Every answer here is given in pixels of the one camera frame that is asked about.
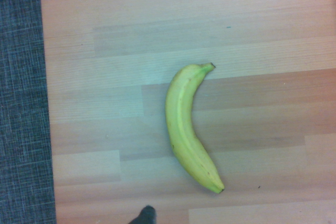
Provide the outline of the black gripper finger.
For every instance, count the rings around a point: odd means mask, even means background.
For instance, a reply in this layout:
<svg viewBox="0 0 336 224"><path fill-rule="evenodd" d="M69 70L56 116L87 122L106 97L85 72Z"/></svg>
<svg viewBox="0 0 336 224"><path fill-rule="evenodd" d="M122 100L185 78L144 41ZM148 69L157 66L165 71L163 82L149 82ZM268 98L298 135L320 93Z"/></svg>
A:
<svg viewBox="0 0 336 224"><path fill-rule="evenodd" d="M129 224L156 224L155 208L150 205L145 206Z"/></svg>

